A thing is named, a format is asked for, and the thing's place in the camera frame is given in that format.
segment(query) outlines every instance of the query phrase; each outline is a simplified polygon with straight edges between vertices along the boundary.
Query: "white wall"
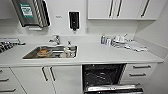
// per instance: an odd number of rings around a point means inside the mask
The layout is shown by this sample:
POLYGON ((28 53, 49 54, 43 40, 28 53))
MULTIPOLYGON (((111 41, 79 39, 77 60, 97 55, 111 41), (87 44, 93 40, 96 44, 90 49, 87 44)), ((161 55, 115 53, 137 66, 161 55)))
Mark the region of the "white wall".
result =
MULTIPOLYGON (((168 48, 168 1, 156 21, 140 21, 136 37, 168 48)), ((168 94, 168 56, 145 85, 145 94, 168 94)))
POLYGON ((103 33, 106 35, 128 34, 134 36, 137 21, 87 20, 87 0, 46 0, 51 26, 42 31, 29 31, 21 27, 17 18, 0 20, 0 35, 15 36, 50 36, 54 34, 64 36, 88 36, 103 33), (80 12, 80 29, 73 34, 69 28, 69 11, 80 12))

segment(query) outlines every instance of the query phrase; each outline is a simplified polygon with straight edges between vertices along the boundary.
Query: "dishwasher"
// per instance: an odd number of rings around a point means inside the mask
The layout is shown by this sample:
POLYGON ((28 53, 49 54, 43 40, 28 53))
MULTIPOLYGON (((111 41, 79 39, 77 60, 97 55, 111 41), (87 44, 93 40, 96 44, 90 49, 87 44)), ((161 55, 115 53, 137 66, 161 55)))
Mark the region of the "dishwasher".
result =
POLYGON ((126 64, 82 65, 84 94, 143 94, 138 85, 119 84, 126 64))

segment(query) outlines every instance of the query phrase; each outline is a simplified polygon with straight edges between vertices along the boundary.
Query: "wall cabinet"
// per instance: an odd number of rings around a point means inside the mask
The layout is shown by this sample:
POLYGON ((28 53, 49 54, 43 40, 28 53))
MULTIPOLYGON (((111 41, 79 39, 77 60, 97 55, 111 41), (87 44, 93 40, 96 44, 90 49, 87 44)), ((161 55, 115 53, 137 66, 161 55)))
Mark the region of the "wall cabinet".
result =
POLYGON ((115 0, 88 0, 88 19, 112 19, 115 0))
POLYGON ((156 20, 167 0, 143 0, 138 20, 156 20))
POLYGON ((88 19, 156 20, 166 0, 88 0, 88 19))
POLYGON ((127 64, 122 75, 120 84, 143 84, 154 71, 157 63, 150 64, 127 64))
POLYGON ((0 68, 0 93, 26 94, 10 68, 0 68))
POLYGON ((16 17, 16 13, 11 0, 0 0, 0 19, 16 17))
POLYGON ((19 67, 12 71, 27 94, 82 94, 81 66, 19 67))

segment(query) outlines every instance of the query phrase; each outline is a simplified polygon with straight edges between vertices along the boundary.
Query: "sink basin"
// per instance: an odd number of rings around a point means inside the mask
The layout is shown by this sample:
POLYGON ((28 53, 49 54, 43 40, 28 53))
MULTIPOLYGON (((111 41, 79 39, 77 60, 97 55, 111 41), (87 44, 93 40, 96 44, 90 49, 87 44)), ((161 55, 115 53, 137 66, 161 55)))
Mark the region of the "sink basin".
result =
MULTIPOLYGON (((55 46, 55 47, 49 47, 49 46, 40 46, 36 47, 34 50, 32 50, 30 53, 28 53, 26 56, 23 57, 23 59, 38 59, 38 58, 62 58, 61 54, 65 53, 64 48, 67 46, 55 46), (40 57, 38 55, 38 52, 42 49, 46 49, 47 51, 51 51, 51 54, 49 56, 40 57)), ((77 53, 77 46, 68 46, 71 54, 73 55, 69 56, 68 58, 74 58, 76 57, 77 53)))

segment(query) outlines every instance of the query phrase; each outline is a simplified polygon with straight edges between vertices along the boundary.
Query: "soap dispenser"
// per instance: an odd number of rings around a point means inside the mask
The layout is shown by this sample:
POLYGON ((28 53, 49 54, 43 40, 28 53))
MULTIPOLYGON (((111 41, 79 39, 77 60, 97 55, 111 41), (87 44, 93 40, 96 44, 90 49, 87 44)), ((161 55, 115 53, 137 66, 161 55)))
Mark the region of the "soap dispenser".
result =
POLYGON ((79 29, 79 12, 69 12, 70 28, 73 31, 79 29))

